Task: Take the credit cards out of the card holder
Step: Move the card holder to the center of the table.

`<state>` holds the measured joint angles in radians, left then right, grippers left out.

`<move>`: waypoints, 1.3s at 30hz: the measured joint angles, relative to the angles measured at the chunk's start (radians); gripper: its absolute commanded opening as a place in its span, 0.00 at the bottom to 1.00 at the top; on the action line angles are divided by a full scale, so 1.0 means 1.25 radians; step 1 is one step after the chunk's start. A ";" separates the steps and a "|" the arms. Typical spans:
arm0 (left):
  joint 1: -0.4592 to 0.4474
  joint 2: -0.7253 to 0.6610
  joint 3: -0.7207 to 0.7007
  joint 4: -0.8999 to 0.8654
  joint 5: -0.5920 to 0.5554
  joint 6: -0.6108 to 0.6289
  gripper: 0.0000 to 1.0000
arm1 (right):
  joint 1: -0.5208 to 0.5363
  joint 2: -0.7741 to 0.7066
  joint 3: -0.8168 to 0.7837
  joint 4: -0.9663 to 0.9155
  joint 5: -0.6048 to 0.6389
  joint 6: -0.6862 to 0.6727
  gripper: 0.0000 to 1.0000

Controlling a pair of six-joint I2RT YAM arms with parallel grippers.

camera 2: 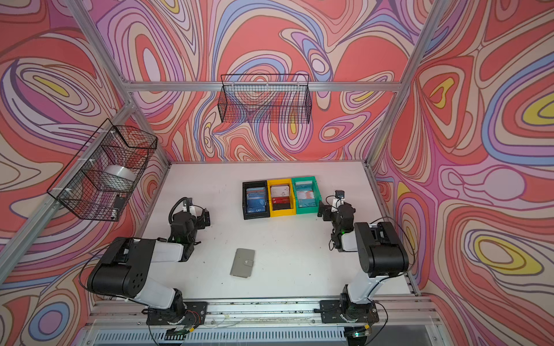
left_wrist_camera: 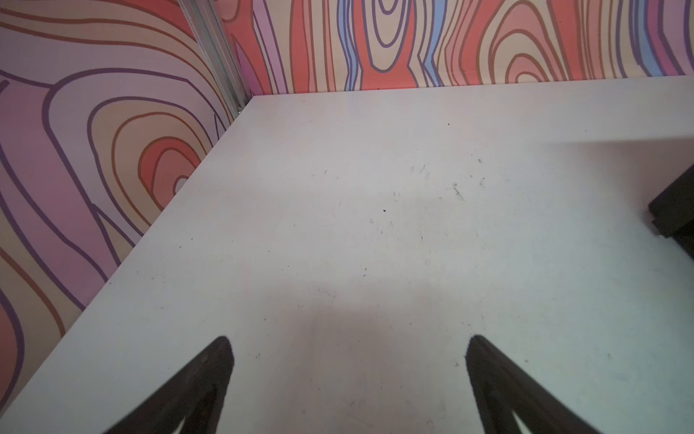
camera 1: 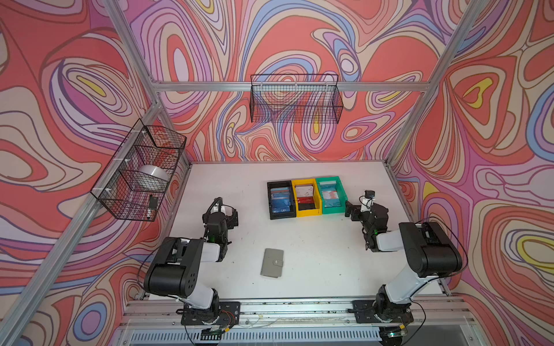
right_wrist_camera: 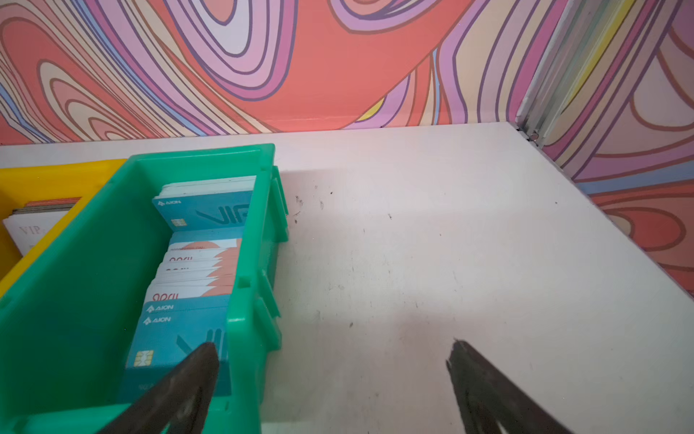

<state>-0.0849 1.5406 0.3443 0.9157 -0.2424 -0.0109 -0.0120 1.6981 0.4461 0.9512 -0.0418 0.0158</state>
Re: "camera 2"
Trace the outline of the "grey leather card holder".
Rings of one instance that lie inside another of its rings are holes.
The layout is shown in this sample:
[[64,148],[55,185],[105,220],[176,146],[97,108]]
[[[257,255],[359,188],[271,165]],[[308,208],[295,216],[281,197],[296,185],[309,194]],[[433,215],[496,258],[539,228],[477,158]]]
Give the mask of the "grey leather card holder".
[[255,250],[244,248],[237,249],[230,275],[238,278],[249,278],[252,275],[254,260]]

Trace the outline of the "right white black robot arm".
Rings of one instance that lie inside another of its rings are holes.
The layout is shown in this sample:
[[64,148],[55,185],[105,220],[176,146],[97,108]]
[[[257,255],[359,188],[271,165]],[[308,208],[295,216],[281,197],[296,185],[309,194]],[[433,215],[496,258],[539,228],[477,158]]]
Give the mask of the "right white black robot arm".
[[374,295],[382,284],[406,273],[410,267],[395,227],[390,222],[355,222],[356,209],[349,203],[339,206],[320,203],[317,215],[333,226],[329,250],[356,253],[360,271],[346,284],[337,300],[322,300],[315,310],[325,324],[379,321]]

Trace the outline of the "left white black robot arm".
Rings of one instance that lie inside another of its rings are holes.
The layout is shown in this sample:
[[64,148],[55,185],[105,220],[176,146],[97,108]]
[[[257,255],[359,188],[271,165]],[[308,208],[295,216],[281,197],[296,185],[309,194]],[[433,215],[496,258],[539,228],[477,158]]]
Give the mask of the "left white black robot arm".
[[209,212],[198,206],[173,212],[169,217],[168,239],[116,238],[102,255],[87,278],[84,287],[91,293],[123,298],[146,307],[147,322],[153,325],[185,324],[188,314],[191,324],[201,319],[187,307],[183,293],[156,281],[149,274],[154,263],[181,263],[191,258],[199,230],[211,225]]

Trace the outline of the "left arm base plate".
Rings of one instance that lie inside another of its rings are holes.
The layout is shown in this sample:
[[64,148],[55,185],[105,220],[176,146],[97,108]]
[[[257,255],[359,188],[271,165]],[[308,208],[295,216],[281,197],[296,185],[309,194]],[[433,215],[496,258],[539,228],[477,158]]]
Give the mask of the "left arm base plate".
[[206,301],[186,301],[169,309],[146,308],[141,313],[147,316],[149,326],[197,327],[204,324],[208,305]]

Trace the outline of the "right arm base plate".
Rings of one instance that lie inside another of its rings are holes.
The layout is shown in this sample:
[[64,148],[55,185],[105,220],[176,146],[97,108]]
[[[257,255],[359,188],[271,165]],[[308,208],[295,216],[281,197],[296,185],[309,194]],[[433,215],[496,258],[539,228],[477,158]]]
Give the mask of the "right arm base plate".
[[379,322],[379,314],[374,302],[353,304],[340,300],[322,300],[317,311],[324,324],[365,323],[373,325]]

